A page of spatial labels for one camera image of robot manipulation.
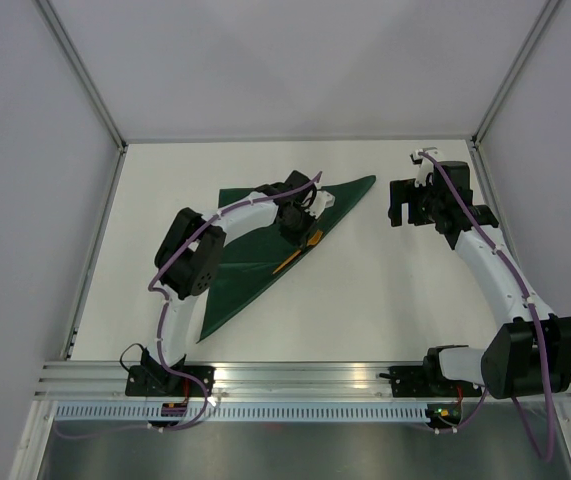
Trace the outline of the orange plastic fork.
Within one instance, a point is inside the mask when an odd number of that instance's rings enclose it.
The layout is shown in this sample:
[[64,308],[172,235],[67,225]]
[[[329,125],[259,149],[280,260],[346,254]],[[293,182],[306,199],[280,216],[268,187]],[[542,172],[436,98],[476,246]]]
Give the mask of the orange plastic fork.
[[304,252],[306,252],[307,250],[317,246],[320,243],[320,241],[322,240],[322,237],[323,237],[323,232],[321,230],[317,230],[309,238],[309,240],[306,242],[306,244],[303,247],[299,248],[294,253],[292,253],[288,258],[286,258],[278,267],[276,267],[272,271],[272,274],[273,275],[279,274],[281,271],[283,271],[285,268],[287,268],[289,265],[291,265],[295,260],[297,260],[299,257],[301,257]]

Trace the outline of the dark green cloth napkin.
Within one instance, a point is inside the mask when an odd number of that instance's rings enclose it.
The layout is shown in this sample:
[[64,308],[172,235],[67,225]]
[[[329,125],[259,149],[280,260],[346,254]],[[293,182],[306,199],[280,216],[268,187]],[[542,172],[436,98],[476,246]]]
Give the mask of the dark green cloth napkin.
[[[324,190],[335,196],[335,203],[322,214],[312,230],[312,235],[321,230],[324,240],[365,197],[375,182],[376,177],[368,175],[346,183],[326,186]],[[225,247],[217,277],[207,291],[198,340],[203,341],[213,335],[284,277],[313,248],[304,252],[279,274],[273,275],[272,271],[299,249],[281,236],[277,225],[255,230],[232,241]]]

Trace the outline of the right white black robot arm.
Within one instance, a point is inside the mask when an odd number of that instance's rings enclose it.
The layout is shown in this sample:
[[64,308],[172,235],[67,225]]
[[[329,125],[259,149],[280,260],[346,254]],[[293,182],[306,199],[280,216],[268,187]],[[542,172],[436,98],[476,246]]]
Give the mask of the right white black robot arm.
[[498,330],[484,349],[448,345],[429,349],[424,388],[443,395],[457,381],[485,387],[496,399],[566,391],[571,383],[571,317],[556,315],[534,292],[504,243],[491,208],[476,205],[468,164],[439,162],[426,151],[412,161],[416,177],[390,184],[388,216],[432,225],[466,264]]

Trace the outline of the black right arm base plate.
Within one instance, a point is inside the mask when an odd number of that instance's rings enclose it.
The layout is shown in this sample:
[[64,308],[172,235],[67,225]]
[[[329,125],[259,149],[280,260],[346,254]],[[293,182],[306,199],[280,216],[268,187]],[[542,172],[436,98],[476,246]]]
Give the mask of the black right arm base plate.
[[478,398],[481,388],[470,382],[447,380],[427,373],[423,366],[391,366],[379,373],[386,380],[394,398]]

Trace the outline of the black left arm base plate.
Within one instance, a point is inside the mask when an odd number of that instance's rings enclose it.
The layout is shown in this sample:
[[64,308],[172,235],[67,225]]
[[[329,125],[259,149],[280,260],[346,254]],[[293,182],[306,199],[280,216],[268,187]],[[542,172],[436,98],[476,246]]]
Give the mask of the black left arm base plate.
[[[182,372],[191,375],[205,386],[210,394],[214,385],[215,368],[209,365],[187,365]],[[147,368],[134,365],[129,369],[125,387],[127,397],[203,397],[203,390],[195,381],[168,373],[161,367]]]

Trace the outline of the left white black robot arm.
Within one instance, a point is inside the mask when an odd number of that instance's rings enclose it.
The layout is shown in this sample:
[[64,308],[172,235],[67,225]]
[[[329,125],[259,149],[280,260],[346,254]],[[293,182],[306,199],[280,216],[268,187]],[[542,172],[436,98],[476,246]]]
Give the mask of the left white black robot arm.
[[321,188],[320,179],[294,171],[287,181],[261,185],[208,215],[190,208],[179,211],[157,252],[157,273],[148,285],[150,292],[162,296],[153,344],[148,347],[157,363],[148,383],[160,395],[177,393],[188,376],[178,365],[186,357],[189,324],[199,296],[217,277],[224,249],[272,225],[297,249],[311,246],[320,236],[318,221],[335,204],[335,196]]

